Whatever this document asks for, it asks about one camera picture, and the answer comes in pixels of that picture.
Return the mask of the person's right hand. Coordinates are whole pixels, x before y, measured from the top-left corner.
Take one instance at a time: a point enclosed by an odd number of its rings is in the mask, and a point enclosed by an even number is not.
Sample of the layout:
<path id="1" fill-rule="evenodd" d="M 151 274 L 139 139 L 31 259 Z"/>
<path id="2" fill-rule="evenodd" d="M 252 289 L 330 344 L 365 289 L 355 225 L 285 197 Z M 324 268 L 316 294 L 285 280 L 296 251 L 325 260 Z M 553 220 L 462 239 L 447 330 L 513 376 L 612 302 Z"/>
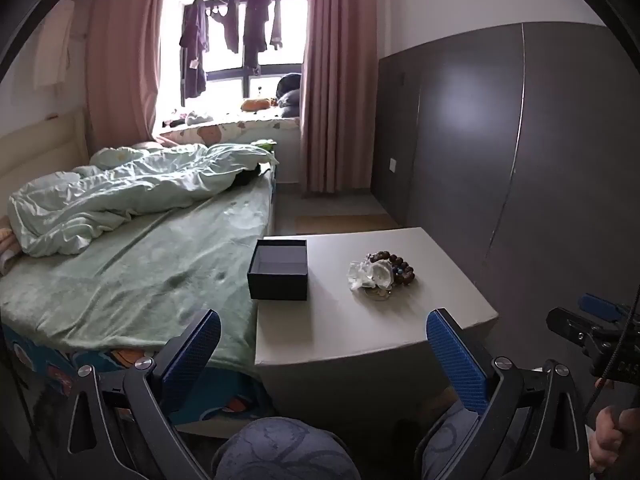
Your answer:
<path id="1" fill-rule="evenodd" d="M 594 423 L 588 437 L 589 465 L 593 474 L 602 474 L 616 463 L 626 442 L 639 433 L 639 409 L 627 408 L 616 415 L 608 405 Z"/>

